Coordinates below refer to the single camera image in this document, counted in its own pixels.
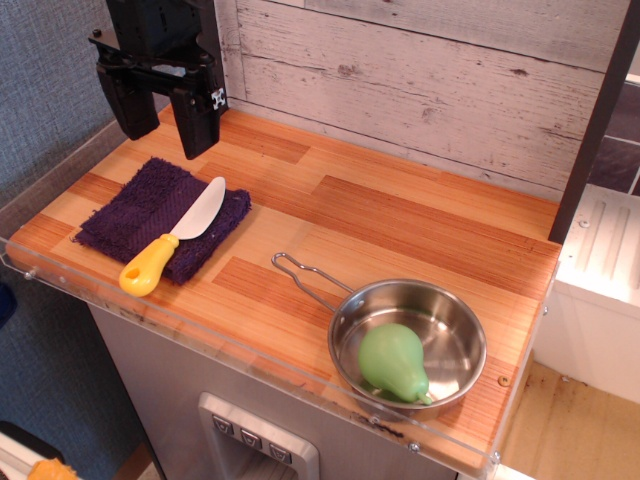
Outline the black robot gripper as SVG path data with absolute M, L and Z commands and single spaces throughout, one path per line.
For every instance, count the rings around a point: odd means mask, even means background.
M 159 126 L 153 93 L 171 95 L 185 157 L 218 143 L 226 86 L 212 1 L 109 1 L 112 27 L 93 31 L 103 93 L 131 140 Z

